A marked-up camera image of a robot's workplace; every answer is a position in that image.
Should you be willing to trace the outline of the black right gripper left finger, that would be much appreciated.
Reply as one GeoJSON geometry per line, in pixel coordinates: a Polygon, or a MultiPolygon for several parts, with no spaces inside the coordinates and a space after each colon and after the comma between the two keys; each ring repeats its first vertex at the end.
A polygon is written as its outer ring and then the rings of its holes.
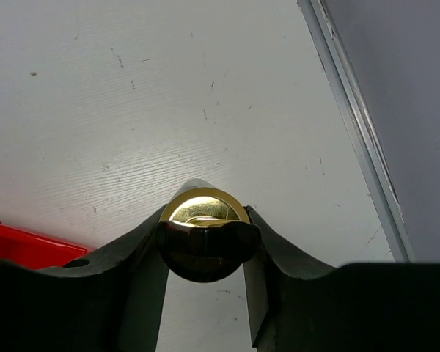
{"type": "Polygon", "coordinates": [[[168,274],[160,216],[62,266],[0,260],[0,351],[154,351],[168,274]]]}

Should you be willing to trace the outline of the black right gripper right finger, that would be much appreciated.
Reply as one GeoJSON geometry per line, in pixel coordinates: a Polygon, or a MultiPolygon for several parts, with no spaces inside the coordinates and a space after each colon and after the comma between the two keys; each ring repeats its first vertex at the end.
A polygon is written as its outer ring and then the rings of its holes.
{"type": "Polygon", "coordinates": [[[327,265],[275,232],[244,265],[258,351],[440,351],[440,263],[327,265]]]}

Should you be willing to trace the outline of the gold-spout clear oil bottle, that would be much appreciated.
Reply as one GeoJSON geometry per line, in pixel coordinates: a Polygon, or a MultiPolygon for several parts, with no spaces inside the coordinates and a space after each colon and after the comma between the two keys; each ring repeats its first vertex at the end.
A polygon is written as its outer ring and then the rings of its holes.
{"type": "Polygon", "coordinates": [[[199,178],[186,181],[170,199],[153,236],[169,269],[198,283],[226,278],[262,243],[242,204],[199,178]]]}

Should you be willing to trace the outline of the red plastic organizer bin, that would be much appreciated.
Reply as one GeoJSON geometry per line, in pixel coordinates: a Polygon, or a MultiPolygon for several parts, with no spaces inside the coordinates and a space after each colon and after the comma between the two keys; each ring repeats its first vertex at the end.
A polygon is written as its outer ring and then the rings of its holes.
{"type": "Polygon", "coordinates": [[[0,222],[0,260],[28,269],[41,269],[80,258],[93,248],[0,222]]]}

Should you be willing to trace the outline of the aluminium table frame rail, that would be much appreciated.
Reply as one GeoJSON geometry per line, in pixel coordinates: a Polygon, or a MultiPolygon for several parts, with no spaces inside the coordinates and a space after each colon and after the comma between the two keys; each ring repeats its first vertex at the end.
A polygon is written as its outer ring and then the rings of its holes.
{"type": "Polygon", "coordinates": [[[397,262],[415,261],[400,203],[359,82],[324,1],[298,1],[342,115],[389,249],[397,262]]]}

